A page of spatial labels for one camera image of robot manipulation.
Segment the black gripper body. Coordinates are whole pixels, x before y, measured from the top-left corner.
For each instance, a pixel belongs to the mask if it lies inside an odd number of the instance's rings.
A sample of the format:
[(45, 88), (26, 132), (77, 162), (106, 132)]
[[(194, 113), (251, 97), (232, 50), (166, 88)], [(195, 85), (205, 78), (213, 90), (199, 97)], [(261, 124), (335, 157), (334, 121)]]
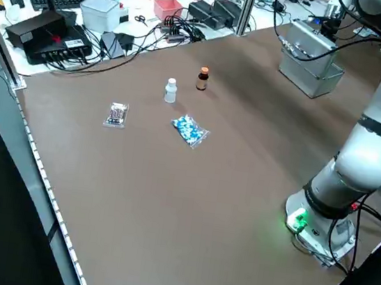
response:
[(336, 42), (336, 33), (340, 28), (341, 21), (325, 19), (321, 23), (320, 33), (331, 42)]

